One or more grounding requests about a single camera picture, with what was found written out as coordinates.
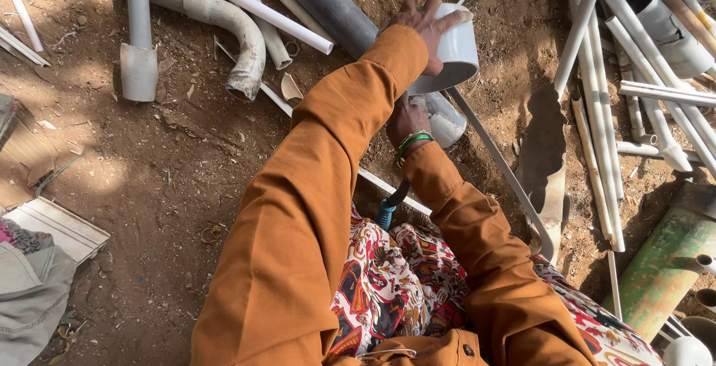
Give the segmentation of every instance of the right hand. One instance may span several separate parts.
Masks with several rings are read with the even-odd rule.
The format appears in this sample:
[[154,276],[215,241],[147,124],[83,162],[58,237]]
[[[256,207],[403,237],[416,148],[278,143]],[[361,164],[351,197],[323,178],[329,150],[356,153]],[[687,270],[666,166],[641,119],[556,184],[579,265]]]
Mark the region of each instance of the right hand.
[[423,10],[418,11],[415,7],[415,0],[403,0],[400,12],[388,22],[388,26],[402,23],[415,29],[423,37],[427,46],[427,66],[423,70],[424,75],[438,75],[443,71],[443,62],[437,58],[437,46],[440,44],[440,37],[453,26],[459,23],[472,20],[472,13],[469,11],[453,11],[443,18],[435,19],[437,7],[443,0],[425,0]]
[[[398,151],[400,142],[407,135],[420,130],[430,131],[430,121],[420,106],[410,105],[406,92],[395,101],[393,114],[390,114],[385,132],[388,134],[388,139],[393,144],[393,148]],[[407,159],[411,153],[427,143],[428,141],[426,140],[413,142],[403,153],[403,158]]]

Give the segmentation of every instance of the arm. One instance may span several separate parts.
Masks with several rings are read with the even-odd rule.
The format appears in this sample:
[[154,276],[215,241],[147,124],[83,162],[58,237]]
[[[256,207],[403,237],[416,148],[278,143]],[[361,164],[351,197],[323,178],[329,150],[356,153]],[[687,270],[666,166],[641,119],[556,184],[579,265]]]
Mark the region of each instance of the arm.
[[194,328],[193,365],[321,362],[338,327],[330,304],[358,160],[427,59],[420,34],[391,26],[294,110],[291,133],[244,191]]
[[460,177],[436,142],[418,148],[404,177],[467,273],[465,300],[481,346],[497,365],[596,364],[557,293],[532,270],[499,204]]

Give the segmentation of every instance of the patterned fabric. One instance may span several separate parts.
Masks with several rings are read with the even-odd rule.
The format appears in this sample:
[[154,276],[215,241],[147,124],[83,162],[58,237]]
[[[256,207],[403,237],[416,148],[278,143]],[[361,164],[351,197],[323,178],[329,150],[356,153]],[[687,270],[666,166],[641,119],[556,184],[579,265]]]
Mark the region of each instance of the patterned fabric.
[[389,233],[352,208],[351,239],[331,310],[339,332],[325,362],[390,337],[437,336],[465,324],[465,272],[443,239],[403,224]]
[[[465,271],[439,233],[403,224],[389,233],[352,208],[351,239],[331,310],[339,332],[324,361],[370,352],[390,337],[441,337],[467,322]],[[661,366],[638,334],[573,288],[542,256],[534,271],[562,299],[604,366]]]
[[54,245],[51,234],[27,231],[7,218],[0,218],[0,242],[12,244],[25,255]]
[[532,257],[534,271],[552,287],[572,314],[574,324],[596,358],[604,365],[663,365],[654,348],[612,313],[573,288],[542,256]]

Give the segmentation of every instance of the sleeve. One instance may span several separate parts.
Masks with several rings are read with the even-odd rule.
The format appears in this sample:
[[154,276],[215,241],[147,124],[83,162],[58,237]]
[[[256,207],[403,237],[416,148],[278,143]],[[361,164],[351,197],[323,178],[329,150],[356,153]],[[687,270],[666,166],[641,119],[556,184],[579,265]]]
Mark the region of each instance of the sleeve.
[[557,293],[532,270],[499,204],[460,177],[436,142],[414,151],[403,175],[467,274],[465,306],[497,365],[596,364]]
[[193,365],[318,365],[338,328],[330,310],[348,250],[358,160],[427,63],[394,25],[323,78],[244,191],[192,335]]

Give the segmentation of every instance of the button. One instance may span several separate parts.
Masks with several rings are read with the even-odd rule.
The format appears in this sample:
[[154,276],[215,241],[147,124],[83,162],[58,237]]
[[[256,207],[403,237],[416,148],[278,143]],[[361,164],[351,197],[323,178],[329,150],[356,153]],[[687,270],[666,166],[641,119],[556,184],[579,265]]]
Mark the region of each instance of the button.
[[475,352],[472,351],[472,348],[468,344],[462,345],[462,350],[465,351],[465,354],[469,357],[475,356]]

